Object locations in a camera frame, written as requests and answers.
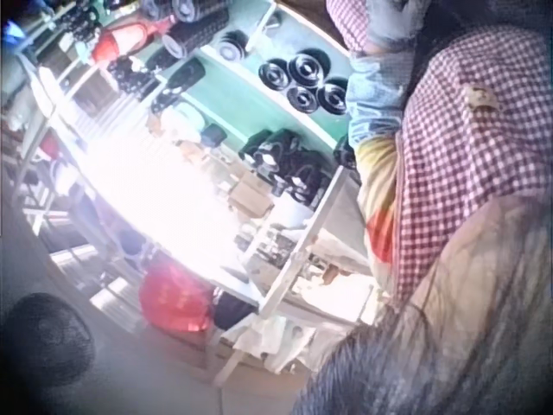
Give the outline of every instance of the machine part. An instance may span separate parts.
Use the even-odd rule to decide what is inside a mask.
[[[318,49],[307,49],[289,62],[288,72],[298,85],[315,88],[322,85],[330,72],[330,59]]]
[[[191,23],[223,10],[232,0],[172,0],[173,13],[181,22]]]
[[[201,143],[209,148],[216,148],[226,139],[226,132],[216,124],[210,124],[201,132]]]
[[[171,78],[167,81],[167,87],[164,91],[169,89],[173,93],[183,93],[204,76],[206,76],[206,69],[200,61],[193,58],[173,73]]]
[[[177,59],[187,58],[196,48],[207,45],[228,24],[228,10],[222,9],[193,23],[178,22],[162,37],[165,48]]]
[[[344,115],[346,113],[346,89],[347,80],[342,78],[327,80],[317,90],[316,96],[319,105],[331,114]]]
[[[283,59],[269,59],[259,67],[258,75],[264,85],[273,91],[282,91],[290,85],[290,75]]]
[[[268,171],[285,175],[288,173],[285,169],[288,157],[298,151],[299,146],[300,137],[293,131],[283,128],[262,142],[253,156],[256,162],[263,164]]]
[[[307,194],[317,192],[321,186],[323,159],[317,151],[297,151],[290,159],[287,181],[298,191]]]
[[[26,382],[53,387],[74,383],[92,365],[94,340],[79,314],[58,297],[20,299],[3,325],[3,346]]]
[[[255,167],[257,165],[256,159],[254,157],[255,152],[259,148],[259,145],[263,143],[269,136],[272,134],[269,130],[261,130],[257,134],[254,134],[248,139],[248,142],[244,147],[238,152],[240,159],[250,166]]]
[[[152,73],[160,73],[169,67],[172,67],[176,59],[166,48],[157,49],[146,61],[144,69]]]
[[[346,169],[356,170],[357,163],[355,161],[355,152],[351,145],[349,145],[349,137],[346,134],[340,139],[336,148],[333,151],[334,160]]]
[[[251,313],[255,313],[257,307],[245,303],[232,295],[223,292],[219,301],[215,305],[213,322],[218,329],[227,331],[246,318]]]
[[[148,20],[159,22],[173,14],[173,3],[171,0],[140,0],[140,10]]]
[[[295,110],[304,114],[311,114],[319,109],[315,93],[303,86],[292,86],[286,92],[286,98]]]
[[[104,9],[115,11],[130,6],[135,0],[104,0]]]
[[[225,34],[217,44],[217,52],[226,61],[241,61],[246,57],[245,45],[248,42],[247,36],[240,30]]]
[[[180,95],[160,93],[152,102],[150,106],[150,110],[154,115],[160,114],[163,112],[163,110],[165,110],[165,108],[172,106],[180,99],[181,99]]]

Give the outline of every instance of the red gingham shirt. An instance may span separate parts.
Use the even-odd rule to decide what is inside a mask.
[[[364,47],[365,0],[327,0],[352,51]],[[499,108],[471,109],[484,87]],[[493,197],[550,192],[553,92],[543,40],[513,27],[481,29],[429,64],[397,134],[394,297],[408,299],[453,233]]]
[[[365,49],[369,16],[365,0],[327,0],[328,14],[350,51]]]

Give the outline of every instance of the person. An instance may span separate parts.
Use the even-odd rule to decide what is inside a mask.
[[[401,11],[397,2],[369,0],[366,16],[358,17],[348,11],[359,13],[353,4],[363,0],[328,1],[354,48],[346,102],[368,258],[395,303],[409,298],[453,233],[487,201],[540,195],[551,185],[546,45],[535,30],[483,25],[509,21],[512,2],[501,1],[488,0],[496,17],[475,18],[478,24],[449,13],[461,16],[465,33],[439,42],[428,65],[413,41],[430,0],[410,0]],[[531,16],[528,27],[548,22],[537,17],[539,7],[521,10],[514,15]],[[418,71],[428,69],[406,103],[416,63]]]
[[[340,29],[355,19],[338,3],[351,1],[328,2]],[[519,24],[470,25],[408,96],[429,3],[367,1],[346,95],[369,257],[394,308],[335,347],[294,415],[551,409],[546,44]]]

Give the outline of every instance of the floor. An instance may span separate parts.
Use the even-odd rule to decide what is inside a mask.
[[[2,314],[21,296],[45,291],[65,298],[90,324],[96,346],[92,369],[71,386],[35,391],[56,414],[146,415],[283,415],[289,413],[305,379],[248,368],[237,370],[223,389],[191,374],[186,365],[168,359],[159,350],[141,347],[121,335],[121,329],[92,313],[89,303],[73,297],[67,287],[54,284],[48,253],[30,226],[7,203],[3,182],[2,205]]]

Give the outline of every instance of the blue sleeve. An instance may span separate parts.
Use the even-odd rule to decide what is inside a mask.
[[[399,130],[414,56],[408,49],[352,58],[346,105],[352,118],[349,144],[354,149],[366,140]]]

